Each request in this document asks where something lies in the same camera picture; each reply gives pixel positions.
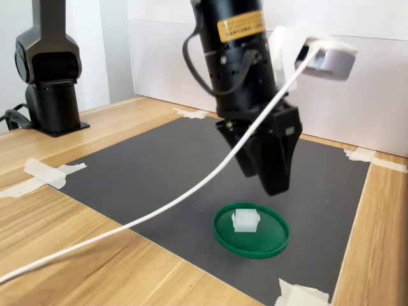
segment wooden desk surface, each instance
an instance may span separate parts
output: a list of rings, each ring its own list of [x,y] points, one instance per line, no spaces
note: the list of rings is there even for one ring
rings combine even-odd
[[[60,138],[22,129],[0,133],[0,190],[31,177],[24,172],[30,157],[60,166],[181,117],[174,106],[141,97],[90,110],[81,114],[90,129]],[[375,156],[408,164],[402,157]],[[408,305],[407,189],[407,174],[370,165],[333,305]],[[117,226],[48,186],[0,199],[0,275]],[[259,303],[130,230],[0,286],[0,305],[163,304]]]

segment white plastic block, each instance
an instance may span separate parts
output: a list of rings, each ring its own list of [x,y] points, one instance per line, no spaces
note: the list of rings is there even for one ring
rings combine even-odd
[[[236,209],[231,218],[236,233],[255,233],[261,220],[256,209]]]

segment green plastic lid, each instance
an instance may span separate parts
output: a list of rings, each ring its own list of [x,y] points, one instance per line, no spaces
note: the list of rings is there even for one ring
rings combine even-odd
[[[236,209],[256,209],[261,217],[255,233],[235,233],[232,214]],[[248,258],[278,255],[288,244],[290,231],[286,221],[272,209],[253,203],[233,203],[214,217],[214,233],[227,250]]]

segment white power cable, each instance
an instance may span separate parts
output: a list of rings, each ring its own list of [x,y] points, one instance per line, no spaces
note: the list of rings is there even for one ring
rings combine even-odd
[[[295,74],[293,77],[282,87],[282,89],[273,97],[271,102],[265,107],[265,109],[261,112],[261,114],[258,116],[258,118],[254,121],[254,123],[251,124],[251,126],[248,128],[248,130],[245,132],[245,134],[241,137],[240,141],[233,147],[231,152],[225,157],[225,159],[221,162],[221,164],[218,165],[217,168],[215,168],[210,174],[208,174],[201,182],[199,182],[197,185],[195,185],[193,188],[188,190],[186,193],[182,194],[179,196],[177,199],[173,200],[169,204],[155,210],[154,212],[151,212],[148,215],[145,215],[142,218],[139,218],[137,220],[134,220],[130,223],[127,223],[119,228],[115,228],[111,231],[108,231],[104,234],[101,234],[99,236],[96,236],[92,239],[86,240],[84,242],[81,242],[79,244],[73,245],[72,247],[68,247],[65,250],[61,250],[59,252],[56,252],[52,255],[49,255],[47,257],[41,258],[37,261],[34,261],[33,263],[30,263],[26,266],[23,266],[15,271],[12,271],[10,273],[7,273],[6,275],[0,277],[0,284],[8,281],[9,279],[16,277],[24,272],[27,272],[28,270],[40,266],[43,263],[46,263],[47,261],[50,261],[52,259],[55,259],[59,256],[65,255],[69,252],[72,252],[74,250],[77,250],[81,247],[85,247],[86,245],[89,245],[93,242],[96,242],[98,240],[101,240],[105,237],[108,237],[110,235],[116,234],[120,231],[126,230],[127,228],[131,228],[132,226],[135,226],[139,223],[142,223],[146,220],[149,220],[158,214],[161,214],[162,212],[168,210],[169,208],[173,207],[174,205],[180,203],[182,200],[184,200],[186,197],[192,195],[195,193],[197,190],[199,190],[201,187],[203,187],[206,183],[208,183],[212,178],[214,178],[228,163],[231,161],[231,159],[234,158],[235,154],[242,148],[244,143],[248,140],[248,138],[252,135],[252,133],[256,130],[256,128],[262,123],[262,121],[266,118],[266,116],[271,112],[271,110],[275,107],[275,105],[283,98],[285,93],[288,91],[292,83],[299,77],[299,75],[303,72],[303,70],[306,68],[308,63],[313,60],[314,56],[319,52],[319,48],[315,48],[309,52],[309,55],[306,57],[306,59],[299,65],[298,69],[296,70]]]

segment black mat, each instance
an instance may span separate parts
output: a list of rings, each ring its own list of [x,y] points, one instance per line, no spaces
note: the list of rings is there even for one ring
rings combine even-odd
[[[63,193],[125,224],[162,207],[212,171],[230,151],[217,120],[177,119],[72,164]],[[368,163],[342,149],[300,140],[291,189],[269,197],[257,177],[245,178],[234,160],[176,207],[133,228],[254,299],[273,305],[278,279],[333,295]],[[291,229],[286,250],[270,259],[230,253],[212,231],[214,214],[238,201],[266,205]]]

